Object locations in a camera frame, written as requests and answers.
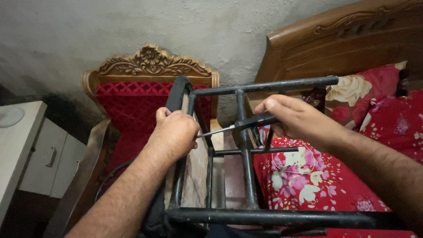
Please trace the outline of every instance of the carved floral ornament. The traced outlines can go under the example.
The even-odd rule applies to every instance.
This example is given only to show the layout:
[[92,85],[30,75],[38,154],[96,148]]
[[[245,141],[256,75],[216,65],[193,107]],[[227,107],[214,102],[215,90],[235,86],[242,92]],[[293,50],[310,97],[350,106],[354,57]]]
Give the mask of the carved floral ornament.
[[171,73],[174,76],[194,70],[202,76],[210,76],[212,71],[191,56],[169,56],[165,50],[152,43],[146,43],[135,55],[114,55],[98,68],[99,75],[106,75],[116,69],[128,75],[147,74],[151,76]]
[[334,22],[330,25],[318,25],[314,29],[314,33],[320,34],[320,33],[325,32],[327,30],[335,29],[340,25],[345,25],[345,26],[350,25],[350,24],[352,24],[353,22],[355,22],[359,19],[366,19],[366,18],[375,17],[375,16],[384,16],[384,15],[388,15],[388,14],[418,9],[418,8],[422,8],[422,7],[423,7],[423,3],[420,0],[410,0],[410,1],[398,4],[398,5],[390,7],[390,8],[388,8],[386,6],[382,6],[379,9],[377,9],[376,11],[359,11],[359,12],[355,12],[355,13],[346,15],[345,17],[342,17],[341,19],[337,20],[336,22]]

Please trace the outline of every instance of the red floral bedsheet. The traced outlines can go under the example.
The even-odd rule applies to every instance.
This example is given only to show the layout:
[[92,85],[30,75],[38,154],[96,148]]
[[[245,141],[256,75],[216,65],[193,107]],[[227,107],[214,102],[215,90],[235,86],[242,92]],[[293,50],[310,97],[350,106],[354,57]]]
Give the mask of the red floral bedsheet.
[[[423,91],[411,92],[408,98],[389,96],[372,101],[360,133],[423,164]],[[261,137],[265,138],[268,131],[262,127]],[[275,136],[272,146],[297,146],[299,152],[254,155],[255,171],[269,209],[391,212],[334,156],[287,137]],[[409,231],[388,230],[327,229],[327,233],[328,237],[340,238],[417,237]]]

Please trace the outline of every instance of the forearm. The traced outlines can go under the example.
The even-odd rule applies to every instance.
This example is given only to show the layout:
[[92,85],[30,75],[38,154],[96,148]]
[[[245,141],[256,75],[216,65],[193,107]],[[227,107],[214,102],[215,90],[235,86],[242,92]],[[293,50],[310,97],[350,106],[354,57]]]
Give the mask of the forearm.
[[405,155],[353,131],[328,152],[343,161],[414,231],[423,227],[423,166]]
[[66,237],[134,237],[170,166],[156,152],[147,144]]

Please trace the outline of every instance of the metal tube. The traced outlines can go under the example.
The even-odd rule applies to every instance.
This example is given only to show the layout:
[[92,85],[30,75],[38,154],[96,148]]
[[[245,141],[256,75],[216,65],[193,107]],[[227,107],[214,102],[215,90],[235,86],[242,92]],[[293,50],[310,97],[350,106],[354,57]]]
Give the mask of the metal tube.
[[[200,124],[201,133],[202,134],[209,133],[210,130],[209,130],[209,127],[207,126],[207,122],[204,119],[204,116],[201,114],[201,108],[199,107],[198,103],[194,103],[194,104],[195,104],[194,111],[197,117],[197,122]],[[204,136],[204,139],[206,140],[207,146],[213,148],[212,136]]]
[[[236,102],[238,104],[238,119],[245,120],[247,114],[244,108],[244,93],[241,90],[236,91]],[[245,199],[248,209],[258,209],[257,194],[255,192],[253,155],[250,151],[250,141],[247,129],[241,130],[241,156],[244,168],[244,186]]]
[[[266,148],[261,148],[261,149],[250,149],[250,151],[253,154],[298,152],[298,147],[277,147],[277,148],[270,148],[269,150],[266,150]],[[241,154],[240,149],[216,150],[214,152],[215,157],[223,157],[225,155],[240,155],[240,154]]]
[[212,96],[212,95],[225,95],[225,94],[234,94],[237,90],[242,90],[246,92],[255,92],[255,91],[271,91],[276,89],[300,89],[305,87],[317,87],[317,86],[327,86],[335,85],[338,83],[338,76],[327,76],[327,77],[314,77],[314,78],[303,78],[303,79],[294,79],[294,80],[283,80],[270,83],[253,83],[247,85],[239,86],[229,86],[229,87],[216,87],[208,89],[196,89],[193,91],[198,97]]
[[213,147],[209,147],[209,161],[207,162],[207,177],[206,177],[206,208],[212,207],[212,188],[213,188]]
[[285,229],[278,229],[278,230],[266,230],[266,229],[245,229],[244,232],[254,234],[260,238],[280,238],[286,236],[327,236],[327,232],[325,228],[318,228],[318,229],[311,229],[309,228],[301,230],[293,229],[293,228],[285,228]]
[[396,214],[387,212],[179,208],[166,210],[166,215],[194,223],[408,230]]
[[275,133],[274,130],[270,128],[269,134],[267,135],[266,148],[264,150],[269,151],[270,148],[272,147],[272,139],[273,139],[274,133]]
[[[190,93],[188,98],[187,114],[192,116],[194,114],[195,94]],[[172,194],[170,195],[170,208],[178,208],[181,206],[182,187],[184,185],[185,167],[187,165],[187,157],[183,157],[176,162],[175,176],[173,177]]]

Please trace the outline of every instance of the black metal frame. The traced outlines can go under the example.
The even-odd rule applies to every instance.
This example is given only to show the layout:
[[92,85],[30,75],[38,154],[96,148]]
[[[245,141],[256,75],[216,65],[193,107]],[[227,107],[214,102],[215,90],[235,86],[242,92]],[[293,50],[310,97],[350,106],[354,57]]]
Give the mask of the black metal frame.
[[[338,83],[337,76],[316,77],[297,80],[285,80],[271,83],[256,83],[241,86],[217,87],[208,89],[191,90],[190,85],[186,87],[189,94],[188,111],[193,115],[194,111],[203,133],[209,132],[205,120],[202,118],[199,109],[196,108],[198,97],[236,94],[239,119],[246,119],[244,108],[244,93],[254,91],[287,90],[296,88],[310,88],[316,86],[327,86]],[[272,152],[293,152],[298,151],[297,147],[270,148],[272,136],[266,141],[263,149],[252,149],[247,130],[239,132],[241,137],[240,149],[215,151],[211,136],[205,140],[209,147],[209,162],[207,166],[207,194],[206,208],[181,208],[182,185],[184,181],[186,158],[177,162],[175,180],[172,189],[169,209],[166,215],[170,220],[178,222],[213,223],[213,224],[242,224],[242,225],[263,225],[292,227],[306,226],[310,230],[317,229],[319,234],[321,228],[361,228],[361,229],[385,229],[385,230],[407,230],[403,222],[394,213],[383,212],[338,212],[338,211],[308,211],[308,210],[260,210],[257,203],[257,194],[254,182],[253,154]],[[247,201],[247,209],[222,209],[211,208],[212,205],[212,173],[213,157],[225,155],[241,155],[244,168],[244,183]]]

